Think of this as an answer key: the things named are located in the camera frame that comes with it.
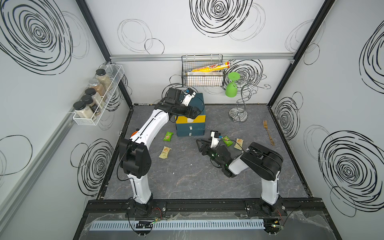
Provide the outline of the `teal drawer cabinet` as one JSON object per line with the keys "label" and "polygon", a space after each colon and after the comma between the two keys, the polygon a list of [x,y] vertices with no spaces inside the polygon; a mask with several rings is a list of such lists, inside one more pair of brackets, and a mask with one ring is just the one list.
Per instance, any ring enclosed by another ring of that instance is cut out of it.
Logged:
{"label": "teal drawer cabinet", "polygon": [[195,119],[199,115],[206,115],[204,96],[202,93],[197,93],[196,96],[191,100],[189,107],[191,111],[185,117]]}

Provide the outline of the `bright green cookie packet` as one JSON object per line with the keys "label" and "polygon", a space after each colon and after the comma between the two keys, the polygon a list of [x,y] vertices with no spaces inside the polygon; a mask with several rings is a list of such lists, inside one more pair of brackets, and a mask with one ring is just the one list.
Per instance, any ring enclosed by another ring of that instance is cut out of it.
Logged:
{"label": "bright green cookie packet", "polygon": [[173,134],[174,133],[172,133],[172,132],[166,132],[166,135],[165,135],[163,141],[170,142],[171,139],[172,139]]}
{"label": "bright green cookie packet", "polygon": [[230,147],[234,144],[233,141],[228,136],[223,137],[223,142],[227,147]]}

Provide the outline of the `yellow drawer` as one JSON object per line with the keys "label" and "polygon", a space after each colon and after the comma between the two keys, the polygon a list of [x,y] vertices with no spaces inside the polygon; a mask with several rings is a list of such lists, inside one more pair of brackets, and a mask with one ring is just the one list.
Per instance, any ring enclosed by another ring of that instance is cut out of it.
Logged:
{"label": "yellow drawer", "polygon": [[205,123],[206,115],[199,115],[195,119],[179,116],[176,120],[177,124],[192,124],[192,123]]}

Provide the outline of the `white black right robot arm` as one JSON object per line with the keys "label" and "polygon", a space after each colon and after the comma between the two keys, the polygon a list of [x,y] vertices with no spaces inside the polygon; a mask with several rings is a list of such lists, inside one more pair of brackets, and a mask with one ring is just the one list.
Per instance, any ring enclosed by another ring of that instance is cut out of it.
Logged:
{"label": "white black right robot arm", "polygon": [[222,170],[228,178],[234,178],[246,169],[253,170],[262,179],[262,201],[274,206],[279,199],[278,181],[282,170],[283,157],[256,142],[250,143],[249,147],[236,158],[226,146],[213,145],[206,140],[196,140],[198,150],[203,156],[208,156],[214,167]]}

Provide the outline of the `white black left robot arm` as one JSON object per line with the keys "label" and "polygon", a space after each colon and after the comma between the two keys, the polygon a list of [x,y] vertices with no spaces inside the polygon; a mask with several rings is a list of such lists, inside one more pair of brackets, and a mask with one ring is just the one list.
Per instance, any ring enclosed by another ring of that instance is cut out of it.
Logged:
{"label": "white black left robot arm", "polygon": [[131,182],[133,200],[142,208],[147,206],[153,196],[147,176],[152,165],[149,153],[151,143],[171,117],[195,119],[203,112],[203,109],[191,105],[196,97],[197,92],[191,88],[184,91],[170,88],[166,96],[155,104],[144,125],[129,139],[120,142],[119,166]]}

